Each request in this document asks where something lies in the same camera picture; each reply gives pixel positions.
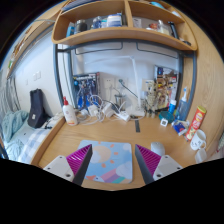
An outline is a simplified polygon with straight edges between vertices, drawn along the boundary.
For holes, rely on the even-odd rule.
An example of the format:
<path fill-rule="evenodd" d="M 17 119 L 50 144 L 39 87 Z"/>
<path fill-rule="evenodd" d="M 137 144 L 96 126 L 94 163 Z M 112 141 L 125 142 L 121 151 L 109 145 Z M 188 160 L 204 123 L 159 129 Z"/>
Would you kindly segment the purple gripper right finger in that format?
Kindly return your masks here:
<path fill-rule="evenodd" d="M 135 156 L 141 170 L 141 174 L 145 184 L 150 184 L 154 181 L 154 172 L 161 160 L 161 157 L 141 145 L 135 145 Z"/>

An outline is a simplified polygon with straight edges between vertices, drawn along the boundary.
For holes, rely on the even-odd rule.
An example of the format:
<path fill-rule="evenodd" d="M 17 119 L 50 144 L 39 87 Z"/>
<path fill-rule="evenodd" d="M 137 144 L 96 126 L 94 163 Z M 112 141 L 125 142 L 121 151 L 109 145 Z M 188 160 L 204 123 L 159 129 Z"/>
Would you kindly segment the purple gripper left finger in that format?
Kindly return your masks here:
<path fill-rule="evenodd" d="M 81 186 L 92 156 L 92 145 L 87 145 L 73 152 L 66 157 L 66 160 L 73 171 L 73 183 Z"/>

